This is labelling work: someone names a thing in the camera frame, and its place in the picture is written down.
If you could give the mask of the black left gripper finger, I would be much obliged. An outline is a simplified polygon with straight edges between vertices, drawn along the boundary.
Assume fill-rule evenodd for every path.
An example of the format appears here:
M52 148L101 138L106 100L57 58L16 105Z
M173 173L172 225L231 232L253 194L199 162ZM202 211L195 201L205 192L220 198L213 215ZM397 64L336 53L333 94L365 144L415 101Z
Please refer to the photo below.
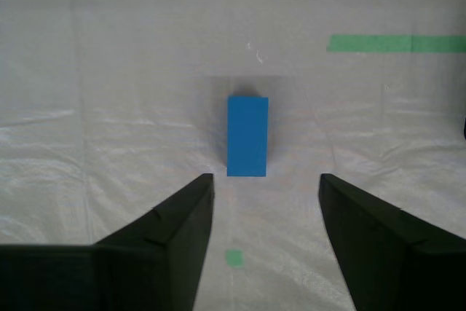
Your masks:
M91 245L3 245L3 310L192 310L213 223L202 174Z
M330 173L318 196L357 310L465 309L465 239Z

